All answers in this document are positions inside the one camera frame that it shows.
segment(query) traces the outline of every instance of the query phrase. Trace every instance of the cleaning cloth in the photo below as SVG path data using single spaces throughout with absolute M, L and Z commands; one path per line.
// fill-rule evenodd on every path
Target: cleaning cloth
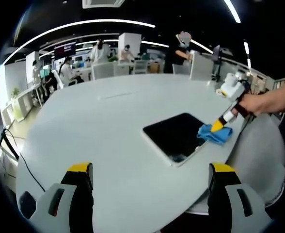
M 223 145 L 231 137 L 233 132 L 231 128 L 224 127 L 223 129 L 212 133 L 211 128 L 211 124 L 202 125 L 197 133 L 197 137 L 219 145 Z

